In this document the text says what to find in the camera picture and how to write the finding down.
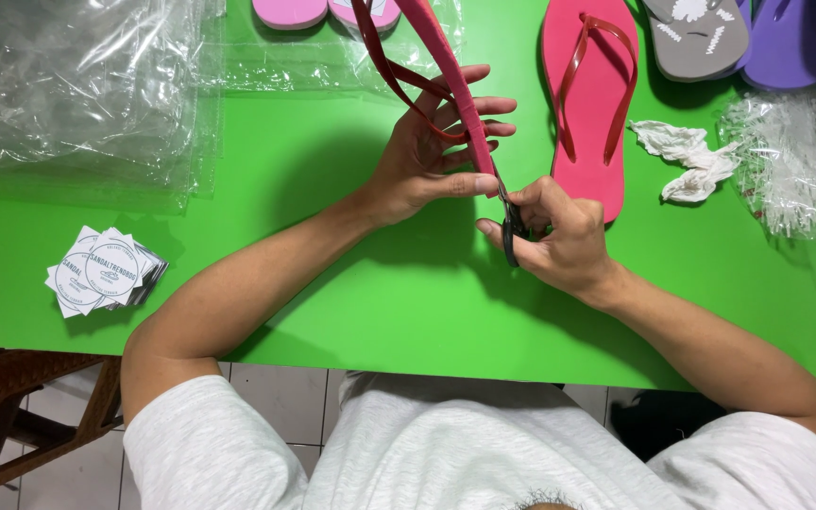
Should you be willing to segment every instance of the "gray flip-flop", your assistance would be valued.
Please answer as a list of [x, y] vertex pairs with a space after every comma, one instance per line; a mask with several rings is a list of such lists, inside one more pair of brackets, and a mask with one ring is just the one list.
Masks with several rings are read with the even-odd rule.
[[675, 82], [697, 82], [732, 67], [748, 49], [735, 0], [643, 0], [656, 63]]

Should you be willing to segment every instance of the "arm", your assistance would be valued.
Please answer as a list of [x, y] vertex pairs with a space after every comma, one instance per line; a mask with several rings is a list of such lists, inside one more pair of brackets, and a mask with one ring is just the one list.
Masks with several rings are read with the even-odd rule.
[[[522, 268], [621, 320], [720, 406], [784, 417], [816, 434], [816, 377], [773, 345], [610, 259], [600, 203], [571, 199], [549, 177], [510, 198], [539, 238], [515, 237]], [[478, 228], [502, 246], [498, 224], [478, 220]]]
[[[469, 83], [490, 73], [487, 65], [463, 68]], [[513, 111], [515, 101], [475, 98], [481, 114]], [[440, 129], [459, 120], [451, 104], [422, 93], [417, 104]], [[490, 133], [515, 133], [493, 122]], [[452, 126], [454, 133], [464, 128]], [[491, 150], [497, 147], [490, 142]], [[396, 123], [369, 181], [359, 190], [302, 223], [232, 253], [182, 285], [130, 335], [121, 363], [125, 422], [166, 390], [194, 377], [219, 375], [217, 358], [231, 352], [266, 319], [348, 249], [379, 227], [397, 223], [441, 197], [496, 191], [491, 175], [443, 174], [470, 159], [430, 133], [413, 111]]]

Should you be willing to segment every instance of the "red sandal strap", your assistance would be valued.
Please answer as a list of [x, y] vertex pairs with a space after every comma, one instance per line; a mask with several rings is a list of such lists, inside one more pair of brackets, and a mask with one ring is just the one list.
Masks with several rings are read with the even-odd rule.
[[[361, 32], [361, 38], [364, 40], [364, 45], [367, 47], [367, 53], [370, 55], [370, 59], [374, 62], [380, 76], [382, 76], [382, 79], [386, 82], [386, 84], [392, 88], [395, 95], [399, 96], [399, 98], [404, 101], [409, 108], [420, 115], [421, 118], [427, 122], [427, 125], [430, 126], [431, 131], [433, 131], [433, 133], [440, 140], [450, 145], [467, 144], [470, 141], [470, 135], [467, 131], [461, 134], [449, 134], [436, 127], [434, 121], [430, 119], [430, 117], [428, 117], [420, 108], [418, 108], [418, 106], [414, 104], [414, 101], [408, 97], [408, 94], [402, 89], [399, 81], [405, 82], [408, 85], [413, 85], [421, 90], [433, 94], [436, 97], [439, 97], [444, 101], [455, 103], [455, 98], [452, 97], [449, 89], [442, 85], [437, 85], [424, 76], [418, 75], [411, 69], [403, 67], [400, 64], [396, 64], [386, 58], [386, 55], [383, 52], [383, 44], [380, 41], [380, 35], [376, 31], [376, 26], [374, 25], [373, 19], [370, 18], [370, 7], [368, 7], [368, 5], [365, 3], [365, 0], [352, 0], [352, 8], [355, 11], [355, 19], [357, 20], [358, 30]], [[481, 121], [481, 124], [483, 126], [484, 136], [489, 136], [490, 134], [487, 130], [487, 124], [485, 124], [483, 121]]]
[[581, 21], [584, 26], [581, 28], [581, 36], [578, 38], [578, 46], [572, 54], [569, 61], [569, 67], [566, 68], [566, 73], [562, 77], [562, 84], [560, 85], [560, 113], [562, 115], [562, 145], [566, 148], [566, 154], [569, 156], [571, 162], [575, 162], [577, 158], [575, 155], [575, 144], [572, 142], [572, 132], [569, 128], [569, 119], [566, 118], [566, 97], [569, 95], [569, 89], [572, 85], [572, 80], [581, 65], [581, 60], [584, 58], [587, 51], [588, 33], [594, 29], [600, 29], [614, 35], [622, 44], [629, 50], [632, 57], [632, 75], [629, 78], [629, 86], [626, 88], [625, 95], [622, 96], [622, 101], [613, 116], [613, 122], [609, 125], [609, 136], [606, 138], [606, 146], [603, 150], [603, 164], [609, 165], [609, 160], [612, 159], [613, 153], [616, 152], [616, 147], [619, 143], [619, 136], [625, 128], [626, 112], [629, 110], [629, 103], [632, 100], [632, 94], [635, 93], [635, 85], [638, 83], [638, 53], [632, 45], [631, 39], [619, 27], [604, 21], [602, 19], [593, 17], [591, 15], [581, 15]]

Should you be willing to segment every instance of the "plastic wrap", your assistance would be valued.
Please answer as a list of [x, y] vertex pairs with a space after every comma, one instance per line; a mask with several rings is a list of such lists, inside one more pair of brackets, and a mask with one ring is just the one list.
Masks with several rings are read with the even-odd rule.
[[765, 230], [816, 240], [816, 87], [736, 98], [722, 114], [720, 139], [738, 143], [733, 182]]
[[0, 195], [180, 208], [211, 192], [221, 97], [197, 84], [222, 75], [223, 5], [0, 0]]
[[[460, 0], [430, 0], [460, 62]], [[238, 91], [379, 91], [388, 87], [371, 62], [357, 29], [332, 14], [311, 28], [284, 31], [266, 26], [250, 0], [229, 0], [226, 73], [221, 85]], [[386, 56], [413, 71], [440, 73], [421, 39], [404, 19], [381, 34]]]

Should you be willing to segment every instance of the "hand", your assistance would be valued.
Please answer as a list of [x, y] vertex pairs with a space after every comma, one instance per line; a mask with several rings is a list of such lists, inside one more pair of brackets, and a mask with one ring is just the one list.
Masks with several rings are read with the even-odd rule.
[[[625, 273], [606, 253], [603, 204], [570, 198], [549, 175], [509, 193], [509, 199], [520, 207], [521, 218], [538, 239], [515, 236], [518, 264], [550, 286], [600, 307]], [[480, 219], [477, 228], [502, 249], [501, 224]]]
[[[490, 74], [486, 64], [468, 65], [461, 68], [469, 84], [479, 82]], [[433, 81], [446, 85], [442, 76]], [[440, 107], [441, 100], [431, 93], [423, 92], [415, 104], [432, 118], [436, 127], [450, 134], [465, 131], [459, 122], [459, 113], [448, 102]], [[498, 115], [515, 111], [515, 99], [505, 97], [475, 97], [474, 105], [481, 115]], [[515, 133], [513, 124], [488, 120], [492, 136], [510, 136]], [[488, 141], [491, 152], [499, 143]], [[378, 226], [392, 225], [414, 216], [421, 208], [441, 197], [470, 197], [496, 191], [497, 181], [492, 175], [461, 171], [450, 175], [470, 160], [470, 150], [443, 154], [451, 145], [441, 141], [427, 123], [412, 110], [408, 110], [392, 130], [389, 144], [382, 152], [374, 175], [355, 195], [359, 203], [369, 210]]]

